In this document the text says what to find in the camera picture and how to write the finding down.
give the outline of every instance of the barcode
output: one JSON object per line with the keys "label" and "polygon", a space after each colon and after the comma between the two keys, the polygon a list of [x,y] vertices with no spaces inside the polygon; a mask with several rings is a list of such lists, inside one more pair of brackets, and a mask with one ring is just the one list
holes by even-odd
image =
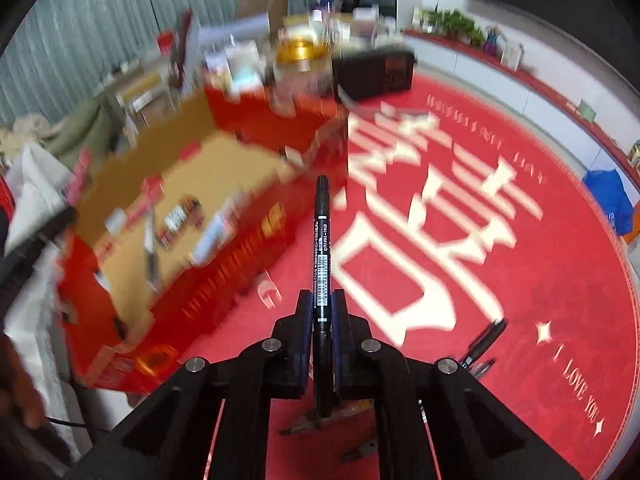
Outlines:
{"label": "barcode", "polygon": [[318,290],[316,290],[316,301],[318,306],[327,306],[327,274],[328,274],[328,258],[326,254],[318,254],[316,258],[316,267],[318,268]]}

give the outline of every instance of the round table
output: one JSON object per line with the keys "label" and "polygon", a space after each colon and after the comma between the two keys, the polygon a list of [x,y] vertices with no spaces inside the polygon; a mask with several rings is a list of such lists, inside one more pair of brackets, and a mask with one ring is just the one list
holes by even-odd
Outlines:
{"label": "round table", "polygon": [[[332,208],[332,286],[411,358],[460,357],[494,319],[484,385],[584,478],[620,439],[638,385],[638,303],[612,229],[565,165],[483,102],[415,76],[350,116],[350,181]],[[423,110],[406,116],[404,108]],[[312,288],[312,219],[189,355],[235,357]],[[274,401],[267,478],[377,478],[371,412],[281,436],[312,406]]]}

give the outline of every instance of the screw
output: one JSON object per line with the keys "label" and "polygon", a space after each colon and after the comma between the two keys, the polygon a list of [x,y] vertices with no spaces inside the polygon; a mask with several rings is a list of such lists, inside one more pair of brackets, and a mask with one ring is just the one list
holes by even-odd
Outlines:
{"label": "screw", "polygon": [[373,354],[382,348],[380,341],[377,339],[365,339],[360,345],[365,352]]}
{"label": "screw", "polygon": [[202,357],[192,357],[184,364],[184,367],[190,372],[199,372],[206,365],[207,362]]}
{"label": "screw", "polygon": [[276,350],[280,350],[280,348],[282,348],[282,343],[279,339],[276,339],[274,337],[265,339],[262,342],[262,349],[266,350],[267,352],[275,352]]}
{"label": "screw", "polygon": [[443,374],[451,375],[456,370],[458,370],[458,363],[453,359],[449,359],[448,357],[445,359],[440,359],[440,361],[438,361],[438,370],[440,370]]}

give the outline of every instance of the cardboard box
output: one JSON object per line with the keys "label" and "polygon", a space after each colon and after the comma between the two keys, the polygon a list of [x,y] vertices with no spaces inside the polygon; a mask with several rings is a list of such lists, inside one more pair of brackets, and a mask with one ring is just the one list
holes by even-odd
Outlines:
{"label": "cardboard box", "polygon": [[[331,102],[303,98],[292,115],[274,111],[265,92],[232,102],[207,89],[142,130],[132,152],[108,160],[78,206],[58,287],[82,384],[150,392],[170,376],[191,342],[215,330],[236,294],[292,243],[312,210],[318,174],[329,175],[333,192],[344,186],[346,139],[346,114]],[[205,267],[189,263],[201,234],[194,226],[171,250],[158,248],[159,294],[146,282],[145,221],[111,245],[105,226],[114,211],[144,200],[150,176],[161,176],[164,189],[156,227],[186,195],[199,200],[206,225],[229,196],[250,193],[236,235]]]}

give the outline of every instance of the blue plastic bag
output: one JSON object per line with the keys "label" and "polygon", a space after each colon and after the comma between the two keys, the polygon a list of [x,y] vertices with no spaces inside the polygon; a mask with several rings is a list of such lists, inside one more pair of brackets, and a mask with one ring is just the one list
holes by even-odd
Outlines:
{"label": "blue plastic bag", "polygon": [[617,171],[587,171],[582,183],[600,204],[609,224],[618,236],[630,233],[634,224],[634,208],[626,196]]}

